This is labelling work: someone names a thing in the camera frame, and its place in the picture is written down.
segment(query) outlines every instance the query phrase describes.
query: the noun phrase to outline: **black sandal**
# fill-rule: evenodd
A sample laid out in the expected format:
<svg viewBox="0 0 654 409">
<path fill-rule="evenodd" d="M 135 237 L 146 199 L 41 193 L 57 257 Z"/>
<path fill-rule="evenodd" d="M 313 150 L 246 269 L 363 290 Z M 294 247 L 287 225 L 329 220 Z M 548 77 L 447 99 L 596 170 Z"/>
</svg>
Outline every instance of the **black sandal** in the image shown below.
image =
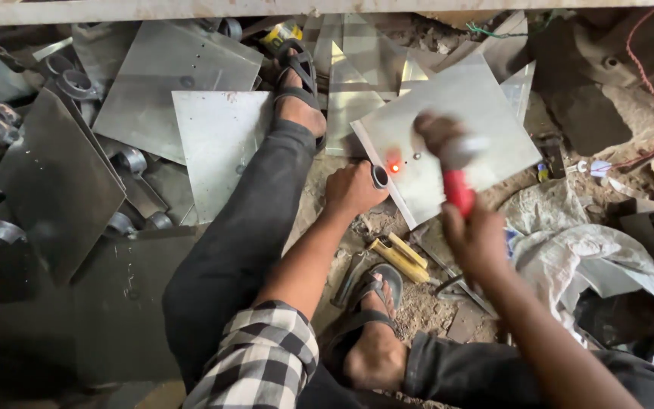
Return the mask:
<svg viewBox="0 0 654 409">
<path fill-rule="evenodd" d="M 378 281 L 373 274 L 382 274 L 382 281 Z M 365 298 L 371 291 L 375 291 L 380 299 L 387 305 L 385 294 L 382 292 L 382 282 L 392 288 L 392 302 L 395 310 L 400 308 L 400 298 L 403 295 L 403 279 L 400 273 L 389 264 L 378 264 L 369 272 L 360 277 L 360 281 L 355 284 L 355 289 L 350 295 L 347 304 L 347 310 L 336 324 L 337 330 L 326 349 L 324 364 L 332 376 L 343 386 L 351 386 L 350 380 L 344 375 L 344 358 L 347 353 L 358 342 L 363 333 L 363 327 L 368 322 L 384 322 L 395 332 L 395 322 L 386 314 L 375 311 L 360 309 L 360 301 Z"/>
<path fill-rule="evenodd" d="M 295 49 L 296 54 L 289 55 L 290 49 Z M 298 39 L 286 40 L 279 46 L 276 59 L 282 70 L 279 73 L 277 84 L 281 84 L 286 72 L 291 69 L 302 79 L 302 88 L 277 86 L 274 104 L 277 104 L 277 101 L 283 97 L 297 97 L 319 111 L 320 104 L 317 100 L 317 71 L 315 70 L 312 55 L 304 48 L 304 44 Z M 317 152 L 320 152 L 327 145 L 326 135 L 319 137 L 317 141 Z"/>
</svg>

